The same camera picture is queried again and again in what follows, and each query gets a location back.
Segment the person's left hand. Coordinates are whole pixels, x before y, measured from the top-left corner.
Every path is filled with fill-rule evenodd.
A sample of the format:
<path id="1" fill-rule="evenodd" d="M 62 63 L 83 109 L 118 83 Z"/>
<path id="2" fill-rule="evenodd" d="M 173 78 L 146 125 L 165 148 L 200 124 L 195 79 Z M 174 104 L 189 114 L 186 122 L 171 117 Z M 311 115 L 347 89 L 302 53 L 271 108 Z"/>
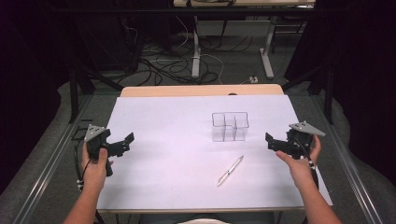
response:
<path id="1" fill-rule="evenodd" d="M 101 148 L 96 161 L 91 161 L 87 150 L 87 144 L 82 147 L 81 168 L 83 169 L 84 190 L 100 192 L 106 179 L 106 162 L 108 159 L 107 150 Z"/>

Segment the silver pen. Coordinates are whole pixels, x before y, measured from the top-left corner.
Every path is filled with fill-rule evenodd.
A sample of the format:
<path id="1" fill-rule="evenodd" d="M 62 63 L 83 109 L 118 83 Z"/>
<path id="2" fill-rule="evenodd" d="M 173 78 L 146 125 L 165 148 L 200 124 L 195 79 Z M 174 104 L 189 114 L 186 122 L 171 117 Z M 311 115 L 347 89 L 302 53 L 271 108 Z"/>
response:
<path id="1" fill-rule="evenodd" d="M 236 167 L 243 161 L 244 155 L 240 156 L 233 165 L 218 179 L 217 187 L 221 186 L 227 178 L 233 173 Z"/>

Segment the dark curtain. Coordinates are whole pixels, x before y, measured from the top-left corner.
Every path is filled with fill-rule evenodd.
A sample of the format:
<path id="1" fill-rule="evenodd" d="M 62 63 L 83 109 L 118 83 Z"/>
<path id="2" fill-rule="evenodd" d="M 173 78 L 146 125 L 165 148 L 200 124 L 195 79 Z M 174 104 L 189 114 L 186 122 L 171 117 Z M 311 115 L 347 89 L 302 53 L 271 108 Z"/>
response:
<path id="1" fill-rule="evenodd" d="M 71 52 L 90 57 L 67 0 L 0 0 L 0 194 L 54 119 Z"/>
<path id="2" fill-rule="evenodd" d="M 396 0 L 317 0 L 285 78 L 327 64 L 349 149 L 396 186 Z"/>

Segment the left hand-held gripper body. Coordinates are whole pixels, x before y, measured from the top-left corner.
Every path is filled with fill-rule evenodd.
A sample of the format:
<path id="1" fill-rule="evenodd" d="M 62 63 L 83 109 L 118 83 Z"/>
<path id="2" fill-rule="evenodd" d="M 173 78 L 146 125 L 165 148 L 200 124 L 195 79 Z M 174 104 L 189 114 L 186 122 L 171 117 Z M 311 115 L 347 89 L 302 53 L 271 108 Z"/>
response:
<path id="1" fill-rule="evenodd" d="M 84 137 L 87 145 L 89 158 L 97 161 L 99 159 L 100 149 L 106 148 L 107 138 L 110 136 L 110 130 L 105 127 L 90 124 Z"/>

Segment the aluminium rail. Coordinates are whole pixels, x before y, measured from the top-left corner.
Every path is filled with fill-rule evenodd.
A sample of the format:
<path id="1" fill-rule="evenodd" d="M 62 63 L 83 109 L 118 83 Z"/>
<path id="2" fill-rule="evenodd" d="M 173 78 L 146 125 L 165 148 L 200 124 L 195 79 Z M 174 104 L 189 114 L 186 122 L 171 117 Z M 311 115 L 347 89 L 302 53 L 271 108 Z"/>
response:
<path id="1" fill-rule="evenodd" d="M 335 153 L 341 163 L 349 185 L 353 190 L 353 193 L 361 207 L 361 211 L 363 212 L 366 220 L 369 224 L 383 224 L 383 220 L 378 214 L 375 205 L 368 194 L 367 188 L 364 186 L 361 180 L 359 171 L 354 161 L 350 157 L 349 150 L 342 142 L 342 139 L 337 133 L 335 127 L 330 124 L 330 122 L 324 115 L 324 104 L 321 102 L 320 97 L 312 96 L 312 102 L 315 106 L 315 109 L 318 111 L 320 118 L 325 123 L 328 138 L 335 143 Z"/>
<path id="2" fill-rule="evenodd" d="M 60 224 L 77 196 L 72 138 L 83 115 L 71 122 L 69 99 L 62 99 L 55 118 L 18 172 L 14 195 L 17 214 L 10 224 Z"/>

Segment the person's lap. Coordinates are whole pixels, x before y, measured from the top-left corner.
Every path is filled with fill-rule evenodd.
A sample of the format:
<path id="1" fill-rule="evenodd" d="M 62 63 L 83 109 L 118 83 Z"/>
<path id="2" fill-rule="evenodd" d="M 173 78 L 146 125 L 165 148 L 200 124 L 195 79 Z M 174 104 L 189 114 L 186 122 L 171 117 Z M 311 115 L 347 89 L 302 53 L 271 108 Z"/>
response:
<path id="1" fill-rule="evenodd" d="M 179 222 L 177 224 L 228 224 L 228 223 L 214 218 L 196 218 L 193 220 Z"/>

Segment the white table cover sheet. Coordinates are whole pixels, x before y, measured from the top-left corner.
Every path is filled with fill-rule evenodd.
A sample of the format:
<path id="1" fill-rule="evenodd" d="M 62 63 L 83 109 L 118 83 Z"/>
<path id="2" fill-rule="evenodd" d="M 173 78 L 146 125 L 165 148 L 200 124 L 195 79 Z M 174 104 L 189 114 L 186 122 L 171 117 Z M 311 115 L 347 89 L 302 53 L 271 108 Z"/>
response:
<path id="1" fill-rule="evenodd" d="M 214 142 L 212 114 L 247 112 L 245 141 Z M 288 166 L 267 146 L 297 122 L 286 95 L 120 97 L 109 141 L 134 134 L 117 158 L 98 208 L 103 212 L 221 212 L 299 209 Z M 218 179 L 244 155 L 219 187 Z"/>

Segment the black metal stand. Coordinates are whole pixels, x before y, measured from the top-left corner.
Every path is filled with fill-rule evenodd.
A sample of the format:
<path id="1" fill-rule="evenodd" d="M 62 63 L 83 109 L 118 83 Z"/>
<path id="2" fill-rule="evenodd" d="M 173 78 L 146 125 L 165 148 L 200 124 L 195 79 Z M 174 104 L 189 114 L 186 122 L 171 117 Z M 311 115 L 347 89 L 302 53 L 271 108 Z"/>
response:
<path id="1" fill-rule="evenodd" d="M 85 94 L 93 94 L 95 92 L 95 87 L 91 81 L 92 77 L 98 79 L 116 91 L 123 90 L 123 87 L 120 84 L 104 77 L 99 72 L 94 71 L 79 61 L 71 63 L 68 68 L 68 74 L 71 99 L 70 123 L 73 123 L 79 114 L 78 91 L 82 90 Z"/>
<path id="2" fill-rule="evenodd" d="M 330 124 L 333 124 L 332 120 L 332 94 L 333 94 L 333 79 L 334 79 L 334 66 L 330 63 L 323 63 L 315 66 L 303 75 L 295 78 L 292 81 L 288 81 L 286 84 L 281 86 L 283 91 L 290 89 L 291 87 L 306 81 L 309 78 L 313 78 L 314 81 L 308 87 L 308 93 L 310 95 L 318 95 L 321 90 L 325 91 L 323 113 L 325 118 Z"/>

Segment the clear plastic divided organizer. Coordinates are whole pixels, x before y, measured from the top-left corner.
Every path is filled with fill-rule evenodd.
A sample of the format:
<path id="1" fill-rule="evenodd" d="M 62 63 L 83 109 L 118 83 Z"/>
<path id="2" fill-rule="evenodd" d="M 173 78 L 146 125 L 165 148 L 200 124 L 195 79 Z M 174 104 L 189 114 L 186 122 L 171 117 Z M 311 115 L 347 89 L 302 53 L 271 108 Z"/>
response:
<path id="1" fill-rule="evenodd" d="M 245 141 L 248 128 L 247 112 L 212 114 L 212 140 L 214 142 Z"/>

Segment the white desk leg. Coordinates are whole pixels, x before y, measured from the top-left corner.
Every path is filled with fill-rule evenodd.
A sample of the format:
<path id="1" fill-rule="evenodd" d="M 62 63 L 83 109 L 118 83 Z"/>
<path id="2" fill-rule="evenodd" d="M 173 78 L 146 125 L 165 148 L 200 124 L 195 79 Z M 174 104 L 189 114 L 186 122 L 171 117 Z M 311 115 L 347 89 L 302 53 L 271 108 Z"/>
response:
<path id="1" fill-rule="evenodd" d="M 200 57 L 201 57 L 201 49 L 199 46 L 199 36 L 198 36 L 198 28 L 197 28 L 197 17 L 194 17 L 194 28 L 193 28 L 193 56 L 192 58 L 192 66 L 191 66 L 191 76 L 193 78 L 197 78 L 200 72 Z"/>
<path id="2" fill-rule="evenodd" d="M 272 16 L 271 19 L 269 20 L 269 27 L 267 30 L 265 46 L 262 49 L 260 49 L 262 65 L 264 68 L 265 75 L 268 79 L 273 79 L 275 77 L 269 58 L 269 53 L 272 46 L 272 40 L 275 34 L 275 29 L 276 29 L 276 16 Z"/>

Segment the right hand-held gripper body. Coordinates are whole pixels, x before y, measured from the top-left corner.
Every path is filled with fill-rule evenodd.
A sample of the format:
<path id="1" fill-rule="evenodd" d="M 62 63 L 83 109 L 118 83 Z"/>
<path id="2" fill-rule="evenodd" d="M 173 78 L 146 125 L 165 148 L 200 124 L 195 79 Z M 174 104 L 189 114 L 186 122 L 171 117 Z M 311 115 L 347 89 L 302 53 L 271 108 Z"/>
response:
<path id="1" fill-rule="evenodd" d="M 289 155 L 294 159 L 300 159 L 310 153 L 314 135 L 326 135 L 326 133 L 306 121 L 290 124 L 289 127 L 290 130 L 287 132 L 288 144 L 291 145 Z"/>

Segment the person's right hand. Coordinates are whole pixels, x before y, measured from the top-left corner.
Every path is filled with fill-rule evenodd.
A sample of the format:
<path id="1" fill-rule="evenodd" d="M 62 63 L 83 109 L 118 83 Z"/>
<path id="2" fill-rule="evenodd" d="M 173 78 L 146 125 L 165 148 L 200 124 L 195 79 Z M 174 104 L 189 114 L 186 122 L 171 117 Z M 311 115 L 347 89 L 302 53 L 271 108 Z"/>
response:
<path id="1" fill-rule="evenodd" d="M 321 143 L 318 137 L 314 135 L 309 159 L 295 160 L 280 150 L 276 152 L 276 155 L 289 166 L 290 174 L 299 191 L 307 190 L 312 192 L 317 189 L 310 164 L 316 165 L 320 151 Z"/>

